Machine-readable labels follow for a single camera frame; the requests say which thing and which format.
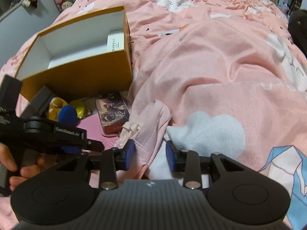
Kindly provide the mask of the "pink snap wallet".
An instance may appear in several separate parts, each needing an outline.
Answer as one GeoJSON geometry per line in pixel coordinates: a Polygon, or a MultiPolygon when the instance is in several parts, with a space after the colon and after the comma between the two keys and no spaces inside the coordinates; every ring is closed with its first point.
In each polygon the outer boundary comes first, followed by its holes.
{"type": "Polygon", "coordinates": [[[118,140],[118,135],[104,135],[98,114],[82,119],[77,127],[85,129],[87,131],[87,138],[100,141],[104,145],[105,149],[114,147],[116,140],[118,140]]]}

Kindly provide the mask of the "black gift box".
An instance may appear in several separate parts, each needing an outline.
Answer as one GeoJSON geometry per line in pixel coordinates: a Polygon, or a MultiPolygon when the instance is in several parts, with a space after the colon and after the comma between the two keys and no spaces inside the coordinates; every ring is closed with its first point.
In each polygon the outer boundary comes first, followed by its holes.
{"type": "Polygon", "coordinates": [[[53,98],[57,97],[48,87],[44,86],[30,101],[28,106],[20,115],[20,118],[27,119],[32,116],[43,116],[53,98]]]}

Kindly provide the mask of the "brown bear plush keychain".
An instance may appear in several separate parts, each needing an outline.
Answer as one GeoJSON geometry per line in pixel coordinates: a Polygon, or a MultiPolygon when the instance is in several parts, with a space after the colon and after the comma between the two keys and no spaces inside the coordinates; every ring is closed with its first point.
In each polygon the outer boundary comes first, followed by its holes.
{"type": "Polygon", "coordinates": [[[51,99],[46,115],[49,120],[65,126],[74,127],[78,122],[76,109],[60,97],[51,99]]]}

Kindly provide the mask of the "anime art card box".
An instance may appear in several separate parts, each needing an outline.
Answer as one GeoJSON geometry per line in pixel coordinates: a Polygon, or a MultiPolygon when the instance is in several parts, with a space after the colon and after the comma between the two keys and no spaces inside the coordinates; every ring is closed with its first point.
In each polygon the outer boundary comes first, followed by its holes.
{"type": "Polygon", "coordinates": [[[129,121],[129,111],[119,92],[95,97],[96,108],[104,134],[113,135],[129,121]]]}

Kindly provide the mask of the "pink mini backpack pouch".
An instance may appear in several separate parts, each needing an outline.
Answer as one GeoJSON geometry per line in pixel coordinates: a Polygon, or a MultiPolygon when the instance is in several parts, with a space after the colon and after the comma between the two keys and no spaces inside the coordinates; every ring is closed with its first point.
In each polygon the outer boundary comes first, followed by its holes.
{"type": "Polygon", "coordinates": [[[171,119],[170,109],[159,100],[145,106],[140,115],[126,122],[115,147],[123,148],[128,140],[135,143],[135,154],[128,171],[119,171],[119,179],[140,179],[154,161],[171,119]]]}

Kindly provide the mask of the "yellow plush toy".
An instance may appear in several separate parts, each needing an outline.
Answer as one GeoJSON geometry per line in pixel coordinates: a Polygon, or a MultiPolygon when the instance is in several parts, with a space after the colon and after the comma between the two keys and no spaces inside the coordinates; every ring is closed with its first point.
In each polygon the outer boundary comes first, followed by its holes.
{"type": "Polygon", "coordinates": [[[82,100],[72,100],[69,105],[76,110],[77,118],[79,120],[93,115],[93,111],[88,109],[82,100]]]}

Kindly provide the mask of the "orange cardboard storage box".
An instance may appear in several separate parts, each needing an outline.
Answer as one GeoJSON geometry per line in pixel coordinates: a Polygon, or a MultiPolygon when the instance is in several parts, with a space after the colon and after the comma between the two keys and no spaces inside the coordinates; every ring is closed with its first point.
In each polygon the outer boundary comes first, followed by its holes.
{"type": "Polygon", "coordinates": [[[43,86],[74,100],[128,90],[133,80],[130,28],[124,6],[111,7],[61,22],[34,38],[16,78],[21,95],[31,100],[43,86]],[[124,31],[124,49],[107,51],[112,31],[124,31]]]}

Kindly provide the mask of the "pink patterned duvet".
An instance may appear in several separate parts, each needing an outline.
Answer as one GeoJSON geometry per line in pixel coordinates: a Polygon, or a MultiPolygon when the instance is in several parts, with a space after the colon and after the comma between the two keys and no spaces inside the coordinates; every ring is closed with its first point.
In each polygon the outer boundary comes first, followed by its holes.
{"type": "Polygon", "coordinates": [[[130,118],[171,113],[143,174],[171,179],[165,144],[219,152],[282,184],[284,222],[306,226],[306,57],[269,0],[77,0],[55,24],[124,6],[131,32],[130,118]]]}

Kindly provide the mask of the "white box with writing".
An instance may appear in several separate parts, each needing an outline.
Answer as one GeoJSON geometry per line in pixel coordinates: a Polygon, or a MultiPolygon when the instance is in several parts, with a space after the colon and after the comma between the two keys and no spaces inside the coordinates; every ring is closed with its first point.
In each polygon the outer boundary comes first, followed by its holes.
{"type": "Polygon", "coordinates": [[[107,51],[118,51],[124,49],[124,31],[112,31],[107,37],[107,51]]]}

